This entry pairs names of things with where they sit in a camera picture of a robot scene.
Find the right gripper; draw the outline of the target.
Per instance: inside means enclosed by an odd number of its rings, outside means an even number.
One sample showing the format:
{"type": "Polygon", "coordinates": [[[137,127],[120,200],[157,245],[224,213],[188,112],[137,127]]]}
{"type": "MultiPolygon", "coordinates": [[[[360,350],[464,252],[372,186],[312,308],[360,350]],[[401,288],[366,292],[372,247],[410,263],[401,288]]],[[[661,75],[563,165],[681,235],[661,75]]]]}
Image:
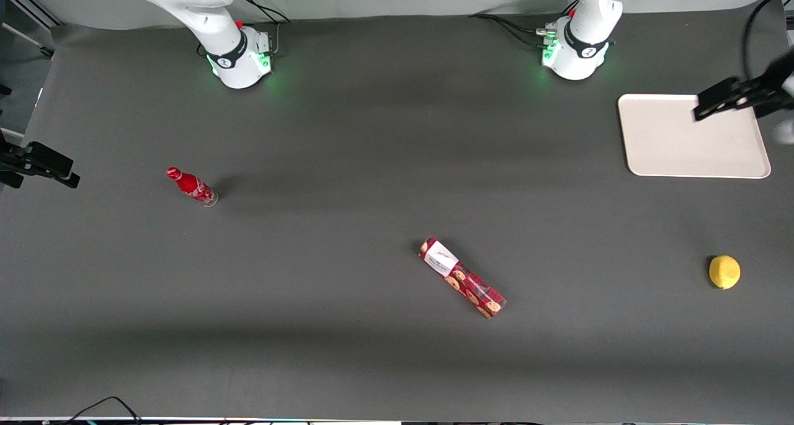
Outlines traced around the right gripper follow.
{"type": "Polygon", "coordinates": [[[27,174],[55,180],[76,189],[81,178],[72,171],[72,165],[72,159],[43,143],[31,141],[26,147],[9,142],[5,134],[1,134],[1,182],[6,187],[19,189],[27,174]]]}

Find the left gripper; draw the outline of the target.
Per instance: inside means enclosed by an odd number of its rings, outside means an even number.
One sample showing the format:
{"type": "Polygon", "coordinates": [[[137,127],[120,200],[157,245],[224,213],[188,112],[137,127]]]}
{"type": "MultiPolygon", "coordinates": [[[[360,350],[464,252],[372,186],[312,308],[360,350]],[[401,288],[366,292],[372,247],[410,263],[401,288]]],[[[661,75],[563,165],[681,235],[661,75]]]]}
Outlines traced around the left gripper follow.
{"type": "MultiPolygon", "coordinates": [[[[786,119],[774,129],[774,138],[777,143],[793,145],[793,52],[788,51],[772,61],[759,80],[765,100],[754,108],[755,116],[760,119],[779,111],[785,112],[786,119]]],[[[748,95],[754,86],[754,80],[743,80],[738,76],[724,78],[697,95],[693,119],[702,122],[718,113],[752,108],[754,105],[748,95]]]]}

